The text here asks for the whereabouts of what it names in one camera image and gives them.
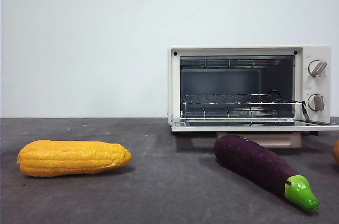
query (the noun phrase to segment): toy vegetable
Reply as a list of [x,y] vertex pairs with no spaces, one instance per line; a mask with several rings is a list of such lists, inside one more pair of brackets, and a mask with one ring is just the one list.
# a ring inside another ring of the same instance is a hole
[[132,154],[120,144],[38,140],[21,149],[20,170],[29,176],[96,174],[122,167]]
[[275,153],[239,136],[224,136],[214,145],[218,162],[285,197],[309,212],[319,209],[307,179]]
[[332,155],[335,161],[339,164],[339,140],[337,140],[337,142],[333,146]]

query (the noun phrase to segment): orange vegetable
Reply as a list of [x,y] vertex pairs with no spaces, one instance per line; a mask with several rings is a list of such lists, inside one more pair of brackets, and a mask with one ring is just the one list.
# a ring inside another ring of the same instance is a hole
[[339,140],[334,144],[332,155],[335,161],[339,164]]
[[21,149],[20,170],[29,176],[96,174],[122,167],[132,154],[120,144],[38,140]]

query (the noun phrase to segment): oven rack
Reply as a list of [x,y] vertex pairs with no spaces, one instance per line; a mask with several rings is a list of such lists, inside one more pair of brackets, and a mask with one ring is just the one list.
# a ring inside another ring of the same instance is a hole
[[185,109],[184,117],[195,118],[237,118],[276,117],[277,110],[265,107],[232,107],[224,109]]
[[302,104],[300,101],[288,100],[281,97],[278,92],[272,94],[206,94],[186,95],[183,105],[218,105],[218,104]]

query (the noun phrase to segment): oven door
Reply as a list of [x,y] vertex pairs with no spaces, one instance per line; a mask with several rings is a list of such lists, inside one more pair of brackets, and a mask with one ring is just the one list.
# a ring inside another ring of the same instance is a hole
[[337,131],[339,124],[298,119],[180,119],[172,131]]

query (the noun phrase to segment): white wall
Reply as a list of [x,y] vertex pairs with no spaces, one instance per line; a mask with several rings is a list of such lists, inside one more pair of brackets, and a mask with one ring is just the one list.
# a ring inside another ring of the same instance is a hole
[[1,0],[3,117],[165,117],[173,45],[327,44],[339,0]]

